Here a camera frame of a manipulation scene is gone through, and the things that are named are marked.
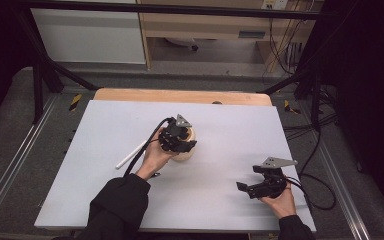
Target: human hand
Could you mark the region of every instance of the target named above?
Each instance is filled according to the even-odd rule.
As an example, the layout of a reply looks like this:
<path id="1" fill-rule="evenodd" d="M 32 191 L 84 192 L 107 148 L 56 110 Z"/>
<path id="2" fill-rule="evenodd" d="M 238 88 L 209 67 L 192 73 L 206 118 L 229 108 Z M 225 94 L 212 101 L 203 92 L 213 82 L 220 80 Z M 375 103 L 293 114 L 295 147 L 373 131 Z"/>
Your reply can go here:
<path id="1" fill-rule="evenodd" d="M 285 190 L 277 198 L 263 197 L 259 200 L 269 205 L 279 219 L 297 214 L 290 182 L 287 182 Z"/>
<path id="2" fill-rule="evenodd" d="M 179 154 L 175 152 L 166 152 L 161 148 L 160 142 L 158 141 L 158 135 L 162 130 L 163 128 L 160 128 L 152 137 L 150 144 L 146 148 L 142 165 L 139 170 L 136 171 L 136 175 L 144 180 L 148 180 L 154 173 L 164 167 L 170 158 Z"/>

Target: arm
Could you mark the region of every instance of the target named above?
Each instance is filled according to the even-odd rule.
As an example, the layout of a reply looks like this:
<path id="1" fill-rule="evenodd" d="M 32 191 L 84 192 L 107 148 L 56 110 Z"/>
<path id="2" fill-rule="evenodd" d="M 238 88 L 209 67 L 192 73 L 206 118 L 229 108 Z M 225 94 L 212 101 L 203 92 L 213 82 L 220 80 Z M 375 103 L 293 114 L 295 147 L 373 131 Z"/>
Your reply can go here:
<path id="1" fill-rule="evenodd" d="M 285 190 L 277 198 L 263 197 L 260 201 L 266 203 L 279 218 L 279 240 L 313 240 L 310 228 L 305 225 L 295 208 L 291 184 L 288 182 Z"/>
<path id="2" fill-rule="evenodd" d="M 110 180 L 92 200 L 87 226 L 77 239 L 132 239 L 148 208 L 151 186 L 146 181 L 174 155 L 163 151 L 158 141 L 151 142 L 135 174 Z"/>

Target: white table surface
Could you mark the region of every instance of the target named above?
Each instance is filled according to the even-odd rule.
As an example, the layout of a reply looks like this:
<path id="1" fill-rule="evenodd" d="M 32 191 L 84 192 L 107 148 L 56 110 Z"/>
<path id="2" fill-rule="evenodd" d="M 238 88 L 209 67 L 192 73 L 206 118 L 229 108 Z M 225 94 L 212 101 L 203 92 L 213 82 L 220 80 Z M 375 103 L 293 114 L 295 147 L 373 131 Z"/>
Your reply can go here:
<path id="1" fill-rule="evenodd" d="M 279 229 L 269 207 L 236 187 L 237 181 L 260 183 L 263 177 L 252 166 L 267 157 L 292 159 L 275 107 L 98 100 L 89 102 L 35 226 L 84 228 L 90 201 L 108 180 L 123 176 L 128 164 L 120 170 L 115 166 L 163 119 L 177 114 L 193 125 L 196 151 L 185 162 L 170 161 L 161 176 L 149 180 L 141 231 Z M 297 178 L 294 166 L 282 169 Z M 295 186 L 292 190 L 298 215 L 315 231 L 302 192 Z"/>

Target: white pen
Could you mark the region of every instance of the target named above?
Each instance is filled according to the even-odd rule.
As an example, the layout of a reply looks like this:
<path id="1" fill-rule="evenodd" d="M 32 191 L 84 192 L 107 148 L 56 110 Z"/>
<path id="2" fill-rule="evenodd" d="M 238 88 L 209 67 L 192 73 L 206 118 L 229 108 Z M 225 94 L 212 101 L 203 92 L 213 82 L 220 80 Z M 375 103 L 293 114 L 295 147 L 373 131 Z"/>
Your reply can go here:
<path id="1" fill-rule="evenodd" d="M 139 150 L 145 145 L 147 140 L 143 141 L 133 152 L 131 152 L 127 157 L 125 157 L 117 166 L 115 166 L 116 169 L 120 169 L 126 162 L 128 162 Z"/>

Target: black jacket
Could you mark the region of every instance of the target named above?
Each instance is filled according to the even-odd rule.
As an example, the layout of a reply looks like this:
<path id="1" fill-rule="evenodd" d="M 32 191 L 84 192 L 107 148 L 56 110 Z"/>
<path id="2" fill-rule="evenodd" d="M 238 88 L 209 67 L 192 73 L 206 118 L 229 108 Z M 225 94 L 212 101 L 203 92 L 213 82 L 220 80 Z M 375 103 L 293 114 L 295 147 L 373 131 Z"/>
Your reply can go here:
<path id="1" fill-rule="evenodd" d="M 130 240 L 136 239 L 143 215 L 148 208 L 149 183 L 135 174 L 114 178 L 90 203 L 86 228 L 78 240 Z M 294 215 L 279 220 L 279 240 L 315 239 L 310 229 Z M 58 237 L 53 240 L 69 240 Z"/>

